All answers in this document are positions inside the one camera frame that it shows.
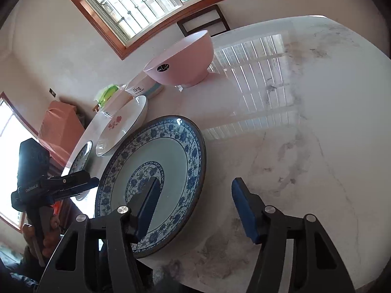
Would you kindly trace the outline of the pink bowl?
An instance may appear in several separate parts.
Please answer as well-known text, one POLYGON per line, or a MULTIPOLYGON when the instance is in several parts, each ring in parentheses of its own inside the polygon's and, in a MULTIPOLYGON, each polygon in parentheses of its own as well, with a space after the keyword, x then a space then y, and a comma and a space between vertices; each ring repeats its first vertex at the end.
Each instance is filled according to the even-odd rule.
POLYGON ((192 87, 208 75, 213 61, 213 43, 203 30, 181 39, 149 61, 144 69, 149 77, 165 86, 192 87))

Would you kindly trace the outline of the large blue patterned plate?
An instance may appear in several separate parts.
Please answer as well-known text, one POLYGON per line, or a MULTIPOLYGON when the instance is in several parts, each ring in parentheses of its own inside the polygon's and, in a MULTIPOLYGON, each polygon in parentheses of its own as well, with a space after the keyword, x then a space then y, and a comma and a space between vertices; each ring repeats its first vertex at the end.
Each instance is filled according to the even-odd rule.
POLYGON ((137 258, 152 255, 178 235, 199 199, 206 173, 206 145, 189 118, 167 115, 132 133, 100 178, 95 216, 127 206, 136 219, 137 258))

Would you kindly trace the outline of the small blue patterned plate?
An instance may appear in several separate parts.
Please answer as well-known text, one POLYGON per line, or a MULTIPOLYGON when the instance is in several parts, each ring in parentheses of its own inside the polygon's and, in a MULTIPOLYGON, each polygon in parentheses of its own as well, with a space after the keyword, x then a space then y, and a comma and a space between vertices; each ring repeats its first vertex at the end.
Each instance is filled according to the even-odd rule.
POLYGON ((75 157, 75 160, 70 167, 69 174, 86 169, 92 147, 93 142, 91 140, 84 144, 82 149, 79 150, 77 156, 75 157))

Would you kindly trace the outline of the dark wooden chair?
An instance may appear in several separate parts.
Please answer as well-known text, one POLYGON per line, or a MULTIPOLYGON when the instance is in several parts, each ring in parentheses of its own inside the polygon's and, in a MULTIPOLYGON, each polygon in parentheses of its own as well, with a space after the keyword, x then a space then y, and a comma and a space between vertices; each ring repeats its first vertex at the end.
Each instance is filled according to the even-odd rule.
POLYGON ((227 20, 218 5, 212 5, 177 22, 184 36, 208 31, 211 37, 230 31, 227 20))

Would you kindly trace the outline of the green tissue pack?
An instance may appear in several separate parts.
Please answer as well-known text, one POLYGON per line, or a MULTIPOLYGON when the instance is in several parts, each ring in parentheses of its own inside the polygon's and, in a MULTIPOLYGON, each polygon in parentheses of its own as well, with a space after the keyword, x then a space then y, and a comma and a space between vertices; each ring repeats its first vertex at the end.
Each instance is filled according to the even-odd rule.
POLYGON ((94 101, 97 102, 99 108, 102 108, 104 107, 106 102, 111 98, 111 96, 118 90, 119 90, 118 85, 110 84, 98 91, 98 93, 94 98, 94 101))

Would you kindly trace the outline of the side wood-framed window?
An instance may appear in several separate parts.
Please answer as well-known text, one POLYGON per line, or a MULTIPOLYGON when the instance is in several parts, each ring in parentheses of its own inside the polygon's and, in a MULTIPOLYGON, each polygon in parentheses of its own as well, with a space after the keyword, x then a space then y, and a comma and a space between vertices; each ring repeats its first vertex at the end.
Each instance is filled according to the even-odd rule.
POLYGON ((17 189, 20 143, 37 139, 38 132, 26 121, 5 93, 1 93, 1 219, 21 231, 26 214, 11 205, 11 193, 17 189))

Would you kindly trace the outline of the white bowl dog print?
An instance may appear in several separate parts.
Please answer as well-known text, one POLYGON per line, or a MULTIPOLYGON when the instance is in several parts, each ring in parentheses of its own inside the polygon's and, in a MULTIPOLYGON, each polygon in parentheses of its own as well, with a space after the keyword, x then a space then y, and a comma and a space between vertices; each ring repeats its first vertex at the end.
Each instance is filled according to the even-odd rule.
POLYGON ((140 72, 127 84, 125 90, 133 97, 144 95, 148 99, 155 97, 164 86, 153 80, 145 72, 140 72))

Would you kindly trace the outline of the white plate pink flowers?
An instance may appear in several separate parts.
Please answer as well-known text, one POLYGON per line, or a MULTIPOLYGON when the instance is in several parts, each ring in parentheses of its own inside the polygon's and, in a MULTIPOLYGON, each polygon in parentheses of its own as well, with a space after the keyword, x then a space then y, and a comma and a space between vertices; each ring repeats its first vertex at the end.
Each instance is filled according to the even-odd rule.
POLYGON ((148 99, 140 95, 120 108, 103 129, 96 143, 96 156, 103 157, 114 152, 135 130, 140 128, 146 118, 148 99))

